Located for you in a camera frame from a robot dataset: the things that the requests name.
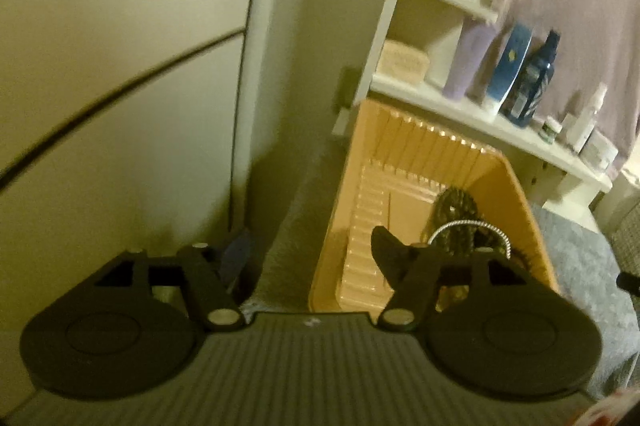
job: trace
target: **blue bottle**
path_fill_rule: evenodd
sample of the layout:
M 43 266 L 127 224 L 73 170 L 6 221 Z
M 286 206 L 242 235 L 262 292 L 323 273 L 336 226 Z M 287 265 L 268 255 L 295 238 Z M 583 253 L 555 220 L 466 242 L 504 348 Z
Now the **blue bottle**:
M 554 75 L 554 60 L 558 51 L 560 34 L 549 32 L 545 44 L 524 62 L 510 95 L 504 104 L 507 119 L 521 128 L 526 127 L 538 107 L 540 98 Z

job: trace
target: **orange plastic tray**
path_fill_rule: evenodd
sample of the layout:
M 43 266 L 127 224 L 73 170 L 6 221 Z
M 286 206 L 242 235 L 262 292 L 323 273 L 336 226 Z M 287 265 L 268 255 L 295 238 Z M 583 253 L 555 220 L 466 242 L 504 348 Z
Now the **orange plastic tray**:
M 372 229 L 384 225 L 406 244 L 423 241 L 433 202 L 449 186 L 466 189 L 482 217 L 526 256 L 533 276 L 559 292 L 508 160 L 487 145 L 367 99 L 316 266 L 311 310 L 368 311 L 377 318 L 393 290 L 371 255 Z

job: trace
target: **blue object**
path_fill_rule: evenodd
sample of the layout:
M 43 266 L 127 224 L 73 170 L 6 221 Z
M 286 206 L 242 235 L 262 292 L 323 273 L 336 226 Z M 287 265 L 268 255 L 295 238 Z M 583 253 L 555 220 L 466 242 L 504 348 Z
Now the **blue object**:
M 482 99 L 482 108 L 497 115 L 511 90 L 531 43 L 531 29 L 516 23 Z
M 507 119 L 521 128 L 526 127 L 538 107 L 540 98 L 554 75 L 554 60 L 560 34 L 552 30 L 537 51 L 527 58 L 518 75 L 510 101 L 505 103 Z

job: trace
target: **coiled metal spring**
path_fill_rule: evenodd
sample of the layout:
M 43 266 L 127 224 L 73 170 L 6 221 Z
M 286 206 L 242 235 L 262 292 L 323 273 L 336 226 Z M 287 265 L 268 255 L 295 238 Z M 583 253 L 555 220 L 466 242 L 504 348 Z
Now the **coiled metal spring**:
M 433 243 L 433 240 L 435 240 L 442 231 L 446 231 L 449 227 L 455 227 L 458 225 L 475 225 L 476 227 L 484 227 L 486 229 L 489 229 L 489 231 L 493 231 L 500 237 L 500 239 L 504 243 L 504 255 L 507 257 L 507 259 L 511 259 L 511 242 L 509 241 L 507 235 L 504 234 L 504 232 L 501 231 L 501 229 L 498 229 L 495 225 L 491 225 L 490 223 L 482 220 L 453 220 L 447 222 L 446 224 L 439 226 L 439 228 L 437 228 L 433 232 L 427 244 L 431 245 Z

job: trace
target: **metal rivet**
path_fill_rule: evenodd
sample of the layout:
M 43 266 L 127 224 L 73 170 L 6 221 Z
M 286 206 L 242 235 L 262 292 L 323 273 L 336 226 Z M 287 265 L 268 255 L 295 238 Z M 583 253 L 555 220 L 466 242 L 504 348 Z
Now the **metal rivet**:
M 214 325 L 223 327 L 237 323 L 240 319 L 240 314 L 233 309 L 216 309 L 207 314 L 207 319 Z
M 389 309 L 382 317 L 389 325 L 396 326 L 409 325 L 415 319 L 414 313 L 408 309 Z

